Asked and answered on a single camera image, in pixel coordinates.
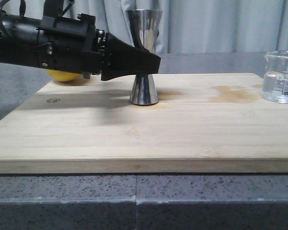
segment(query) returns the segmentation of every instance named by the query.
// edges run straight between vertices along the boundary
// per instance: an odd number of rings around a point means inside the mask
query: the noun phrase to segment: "metal jigger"
[[[152,52],[162,11],[128,11],[130,31],[136,48]],[[134,79],[130,101],[136,105],[150,105],[158,102],[157,90],[151,74],[137,74]]]

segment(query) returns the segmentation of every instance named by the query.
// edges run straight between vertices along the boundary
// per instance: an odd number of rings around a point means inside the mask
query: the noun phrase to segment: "yellow lemon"
[[[81,76],[81,74],[79,73],[69,73],[69,72],[62,72],[62,71],[51,70],[51,69],[47,69],[47,73],[53,79],[60,81],[60,82],[72,81]]]

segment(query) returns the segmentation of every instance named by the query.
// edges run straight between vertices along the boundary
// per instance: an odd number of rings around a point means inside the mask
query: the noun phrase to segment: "wet stain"
[[[263,87],[262,84],[258,84],[258,85],[252,85],[253,88],[256,88],[256,89],[261,89]]]
[[[218,85],[211,88],[217,90],[218,95],[210,97],[208,99],[209,102],[232,102],[246,104],[256,102],[261,98],[260,94],[250,93],[247,91],[247,88],[243,86]]]
[[[176,96],[184,95],[179,91],[160,91],[158,92],[158,97],[160,101],[169,101],[175,99]]]

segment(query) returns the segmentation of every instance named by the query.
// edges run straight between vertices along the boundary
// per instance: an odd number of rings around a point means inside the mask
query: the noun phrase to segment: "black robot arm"
[[[130,46],[111,33],[95,27],[95,17],[78,15],[78,20],[63,17],[73,5],[69,0],[46,0],[42,20],[8,15],[0,3],[0,62],[82,73],[85,78],[100,74],[108,81],[131,74],[158,73],[160,57]]]

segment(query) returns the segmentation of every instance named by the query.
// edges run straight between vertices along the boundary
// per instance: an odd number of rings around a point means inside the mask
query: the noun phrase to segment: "gray countertop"
[[[168,54],[160,73],[264,66],[264,53]],[[48,81],[0,64],[0,119]],[[288,174],[0,175],[1,229],[288,230]]]

